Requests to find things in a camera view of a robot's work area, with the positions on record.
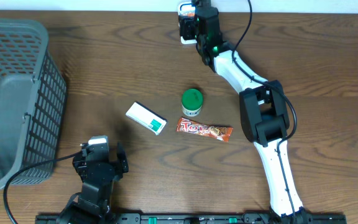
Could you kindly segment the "green lid jar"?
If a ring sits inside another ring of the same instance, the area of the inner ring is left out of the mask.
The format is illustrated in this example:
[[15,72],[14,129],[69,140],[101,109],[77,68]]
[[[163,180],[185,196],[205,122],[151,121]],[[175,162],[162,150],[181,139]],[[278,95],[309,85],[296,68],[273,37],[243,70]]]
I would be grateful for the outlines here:
[[181,109],[186,116],[197,116],[203,106],[202,93],[194,88],[187,89],[181,98]]

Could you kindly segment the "orange chocolate bar wrapper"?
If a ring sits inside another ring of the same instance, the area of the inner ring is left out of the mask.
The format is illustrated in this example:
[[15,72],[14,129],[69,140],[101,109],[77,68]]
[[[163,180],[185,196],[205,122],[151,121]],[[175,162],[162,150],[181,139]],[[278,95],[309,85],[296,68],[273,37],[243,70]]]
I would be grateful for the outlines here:
[[196,134],[224,142],[228,142],[232,131],[232,127],[202,124],[184,117],[181,117],[177,123],[177,132]]

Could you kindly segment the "small orange packet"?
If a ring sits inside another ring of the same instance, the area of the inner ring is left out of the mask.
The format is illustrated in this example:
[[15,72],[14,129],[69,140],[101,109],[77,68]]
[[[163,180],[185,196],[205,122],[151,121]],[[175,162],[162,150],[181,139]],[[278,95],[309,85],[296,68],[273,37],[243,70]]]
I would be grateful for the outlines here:
[[186,8],[186,9],[180,9],[179,15],[184,17],[194,17],[195,16],[195,8]]

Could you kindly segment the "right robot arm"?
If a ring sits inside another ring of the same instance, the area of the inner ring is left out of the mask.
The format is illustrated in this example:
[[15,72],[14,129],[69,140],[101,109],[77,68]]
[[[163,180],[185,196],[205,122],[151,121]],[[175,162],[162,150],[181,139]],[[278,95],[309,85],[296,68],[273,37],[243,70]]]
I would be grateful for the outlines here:
[[203,63],[223,77],[239,95],[241,126],[256,147],[270,192],[269,223],[310,223],[296,192],[287,155],[288,140],[297,128],[296,112],[279,81],[256,74],[224,40],[219,11],[209,0],[178,5],[183,44],[195,44]]

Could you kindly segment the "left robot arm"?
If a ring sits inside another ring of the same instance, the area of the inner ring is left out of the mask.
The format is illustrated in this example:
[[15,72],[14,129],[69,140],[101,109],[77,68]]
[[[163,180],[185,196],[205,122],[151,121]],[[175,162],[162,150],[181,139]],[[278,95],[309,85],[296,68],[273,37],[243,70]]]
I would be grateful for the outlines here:
[[115,161],[109,160],[107,143],[81,146],[73,167],[82,181],[81,192],[69,199],[57,223],[107,223],[112,220],[111,193],[115,182],[129,171],[125,150],[117,144]]

